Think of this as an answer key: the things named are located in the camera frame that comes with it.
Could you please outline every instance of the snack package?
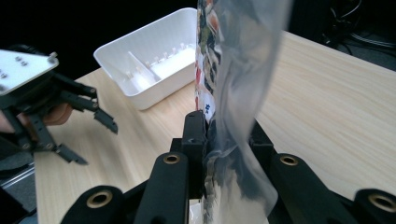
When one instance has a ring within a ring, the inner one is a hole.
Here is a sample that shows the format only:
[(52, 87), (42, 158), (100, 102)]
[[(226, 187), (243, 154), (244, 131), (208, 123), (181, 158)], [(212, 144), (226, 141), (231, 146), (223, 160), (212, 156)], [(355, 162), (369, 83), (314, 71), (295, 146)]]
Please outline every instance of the snack package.
[(248, 137), (269, 89), (290, 0), (198, 0), (196, 109), (209, 124), (204, 223), (264, 223), (277, 193)]

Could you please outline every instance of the robotic hand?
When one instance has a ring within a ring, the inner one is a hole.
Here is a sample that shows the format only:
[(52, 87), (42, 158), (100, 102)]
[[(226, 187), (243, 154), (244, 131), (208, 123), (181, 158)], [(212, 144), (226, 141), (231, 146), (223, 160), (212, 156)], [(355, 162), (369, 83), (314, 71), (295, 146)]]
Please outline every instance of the robotic hand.
[[(118, 126), (113, 118), (99, 107), (96, 89), (64, 77), (52, 69), (58, 64), (56, 53), (43, 55), (26, 46), (0, 49), (0, 109), (15, 130), (16, 141), (0, 137), (2, 144), (18, 150), (53, 151), (66, 161), (87, 164), (64, 144), (57, 145), (43, 122), (45, 115), (56, 105), (68, 103), (74, 109), (94, 112), (94, 118), (113, 133)], [(17, 119), (23, 113), (31, 121), (37, 135), (32, 140), (26, 127)]]

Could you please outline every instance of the wooden table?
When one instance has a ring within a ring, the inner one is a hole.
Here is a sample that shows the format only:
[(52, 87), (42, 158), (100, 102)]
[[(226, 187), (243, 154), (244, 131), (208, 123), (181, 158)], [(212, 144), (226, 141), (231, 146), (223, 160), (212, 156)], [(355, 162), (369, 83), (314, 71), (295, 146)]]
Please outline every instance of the wooden table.
[[(50, 127), (89, 165), (54, 153), (35, 154), (39, 223), (59, 223), (85, 190), (126, 191), (149, 178), (155, 159), (182, 135), (194, 110), (193, 83), (138, 111), (98, 69), (79, 80), (97, 88), (115, 118), (115, 135), (89, 111)], [(353, 199), (358, 189), (396, 195), (396, 73), (296, 35), (284, 34), (271, 89), (257, 116), (278, 152), (305, 160), (333, 191)]]

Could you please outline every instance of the black mount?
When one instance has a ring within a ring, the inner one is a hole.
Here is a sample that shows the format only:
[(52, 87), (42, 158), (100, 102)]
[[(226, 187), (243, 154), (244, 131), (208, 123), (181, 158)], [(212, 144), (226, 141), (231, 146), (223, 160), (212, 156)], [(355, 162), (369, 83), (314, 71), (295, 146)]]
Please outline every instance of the black mount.
[[(191, 112), (183, 137), (174, 138), (170, 152), (157, 158), (147, 181), (125, 193), (111, 186), (89, 189), (62, 223), (188, 223), (189, 200), (205, 196), (206, 131), (202, 111)], [(394, 195), (361, 189), (350, 201), (330, 191), (302, 159), (277, 153), (257, 122), (249, 144), (279, 194), (269, 223), (396, 223)]]

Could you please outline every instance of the white plastic container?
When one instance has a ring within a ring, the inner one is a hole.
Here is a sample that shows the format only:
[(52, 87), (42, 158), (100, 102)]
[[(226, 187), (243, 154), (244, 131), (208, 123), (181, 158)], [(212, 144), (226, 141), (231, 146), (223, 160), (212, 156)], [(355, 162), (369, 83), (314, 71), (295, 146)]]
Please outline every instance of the white plastic container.
[(97, 49), (93, 57), (135, 108), (195, 80), (197, 10), (182, 8)]

